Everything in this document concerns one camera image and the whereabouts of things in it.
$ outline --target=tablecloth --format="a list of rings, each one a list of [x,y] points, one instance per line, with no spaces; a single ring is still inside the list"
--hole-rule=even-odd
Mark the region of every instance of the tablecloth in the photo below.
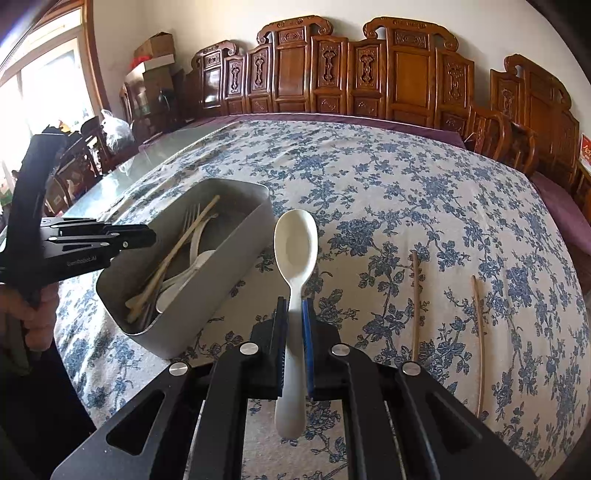
[[[486,333],[481,419],[539,476],[558,468],[587,422],[589,327],[564,242],[525,176],[400,132],[240,121],[149,172],[103,219],[148,222],[206,177],[264,184],[277,216],[291,208],[314,216],[319,255],[305,295],[344,342],[387,365],[411,355],[416,250],[419,363],[472,411],[480,376],[476,275]],[[118,330],[96,295],[97,276],[61,286],[56,341],[100,425],[168,362]],[[288,287],[269,246],[182,358],[210,362],[240,344],[272,315],[279,295]],[[273,411],[273,402],[249,405],[243,478],[346,478],[339,402],[308,402],[307,430],[295,441],[277,436]]]

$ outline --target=plastic spoon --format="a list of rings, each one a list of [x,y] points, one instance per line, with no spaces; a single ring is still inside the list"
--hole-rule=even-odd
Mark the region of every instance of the plastic spoon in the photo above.
[[[193,265],[193,263],[195,262],[195,260],[197,260],[197,257],[199,256],[197,253],[199,251],[199,241],[201,240],[201,236],[203,235],[203,231],[205,230],[208,221],[210,221],[212,218],[217,218],[217,213],[214,213],[212,216],[207,217],[203,222],[201,222],[198,225],[198,227],[193,232],[193,236],[191,237],[191,248],[189,250],[189,268],[191,265]],[[164,280],[159,291],[162,292],[163,290],[172,287],[178,281],[184,282],[188,270],[189,269],[184,270],[181,273],[175,275],[174,277],[170,277],[168,280]],[[137,302],[141,296],[142,294],[139,293],[135,297],[131,297],[129,300],[125,302],[125,306],[129,309],[132,309],[135,305],[135,302]]]
[[[306,428],[306,370],[302,339],[301,291],[316,264],[318,231],[312,215],[290,210],[275,227],[275,259],[290,286],[282,396],[275,405],[275,428],[281,437],[299,438]]]
[[[156,311],[162,313],[168,306],[173,302],[173,300],[178,295],[185,284],[195,275],[195,272],[199,270],[203,266],[203,264],[207,261],[209,257],[213,255],[215,250],[205,250],[205,252],[200,253],[197,256],[197,260],[181,275],[184,275],[184,278],[180,281],[177,281],[174,285],[167,288],[163,292],[160,293],[158,296],[158,300],[156,300]]]

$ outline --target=blue gripper pad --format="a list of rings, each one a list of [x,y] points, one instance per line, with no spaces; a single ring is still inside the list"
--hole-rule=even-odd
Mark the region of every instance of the blue gripper pad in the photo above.
[[[312,389],[314,388],[314,347],[312,344],[310,311],[314,314],[312,299],[302,300],[302,339],[304,341],[304,357],[306,359],[306,383],[308,387],[308,396],[312,397]]]

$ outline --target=wooden chopstick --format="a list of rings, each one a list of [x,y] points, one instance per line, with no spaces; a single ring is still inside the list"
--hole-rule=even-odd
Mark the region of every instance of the wooden chopstick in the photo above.
[[[413,250],[413,275],[414,275],[414,330],[413,330],[413,354],[412,360],[418,360],[418,329],[421,321],[421,299],[418,284],[418,255]]]
[[[478,295],[478,282],[472,275],[472,293],[476,307],[476,321],[478,323],[478,343],[480,347],[480,382],[478,388],[478,404],[476,406],[476,418],[482,413],[482,402],[484,400],[484,321],[482,320],[482,309],[480,308],[480,295]]]
[[[127,315],[127,321],[129,323],[134,323],[138,319],[139,314],[142,312],[142,307],[144,306],[144,303],[149,299],[150,295],[152,295],[152,292],[156,288],[156,285],[158,285],[158,281],[160,280],[160,277],[162,275],[164,275],[164,273],[166,272],[166,269],[170,265],[170,262],[172,262],[174,256],[177,254],[177,252],[183,246],[185,240],[187,238],[189,238],[189,236],[193,233],[193,230],[195,230],[197,225],[203,220],[203,218],[205,218],[205,216],[207,215],[209,210],[211,210],[213,208],[213,206],[217,203],[217,201],[219,199],[220,199],[220,196],[216,195],[212,199],[212,201],[207,204],[207,206],[197,216],[197,218],[191,224],[191,226],[189,228],[187,228],[187,230],[185,231],[183,236],[178,240],[178,242],[175,244],[175,246],[170,251],[170,253],[164,258],[164,260],[162,260],[162,263],[158,267],[158,270],[156,270],[156,273],[154,274],[152,279],[150,279],[150,282],[148,283],[148,285],[146,286],[146,288],[142,292],[141,297],[138,299],[138,301],[135,303],[135,305],[133,306],[133,308],[131,309],[131,311]]]

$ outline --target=gray metal tray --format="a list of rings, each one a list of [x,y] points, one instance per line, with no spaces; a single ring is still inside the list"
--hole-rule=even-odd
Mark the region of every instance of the gray metal tray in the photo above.
[[[190,205],[203,209],[218,194],[220,200],[205,228],[199,251],[215,249],[169,307],[146,328],[126,321],[125,302],[139,293],[148,276],[178,241],[185,211]],[[275,218],[269,190],[263,185],[226,179],[206,179],[186,191],[149,223],[156,243],[121,252],[100,274],[96,292],[123,332],[155,355],[169,359],[180,355],[199,333],[232,287],[255,264],[258,254],[272,240]],[[187,268],[180,254],[167,276]]]

